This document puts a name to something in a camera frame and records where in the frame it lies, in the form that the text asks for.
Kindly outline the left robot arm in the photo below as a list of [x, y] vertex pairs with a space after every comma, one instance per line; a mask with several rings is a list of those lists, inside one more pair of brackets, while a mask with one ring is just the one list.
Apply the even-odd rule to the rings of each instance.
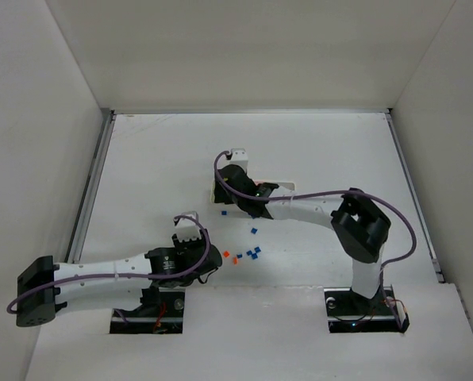
[[23, 328], [80, 310], [149, 309], [160, 304], [161, 289], [188, 287], [222, 265], [220, 251], [205, 237], [172, 242], [106, 262], [58, 264], [39, 257], [17, 277], [17, 298], [7, 311]]

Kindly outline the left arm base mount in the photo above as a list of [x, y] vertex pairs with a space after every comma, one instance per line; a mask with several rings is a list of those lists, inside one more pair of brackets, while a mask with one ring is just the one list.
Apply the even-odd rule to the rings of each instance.
[[110, 320], [110, 334], [168, 335], [183, 333], [184, 289], [154, 289], [147, 304], [132, 310], [116, 309]]

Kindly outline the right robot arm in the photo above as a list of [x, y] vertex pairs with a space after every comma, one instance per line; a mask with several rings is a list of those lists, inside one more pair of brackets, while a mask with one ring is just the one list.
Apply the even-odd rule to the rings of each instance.
[[232, 203], [251, 217], [294, 220], [320, 225], [335, 232], [344, 252], [352, 258], [351, 291], [372, 299], [380, 288], [380, 266], [390, 219], [357, 188], [341, 196], [335, 210], [314, 198], [299, 198], [277, 183], [255, 183], [239, 165], [214, 170], [214, 196], [224, 193], [223, 202]]

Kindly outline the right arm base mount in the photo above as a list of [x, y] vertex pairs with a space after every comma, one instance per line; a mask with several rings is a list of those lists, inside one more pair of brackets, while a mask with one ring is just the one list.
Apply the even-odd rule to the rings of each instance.
[[325, 288], [325, 307], [330, 333], [405, 333], [410, 318], [393, 287], [384, 287], [367, 299], [350, 288]]

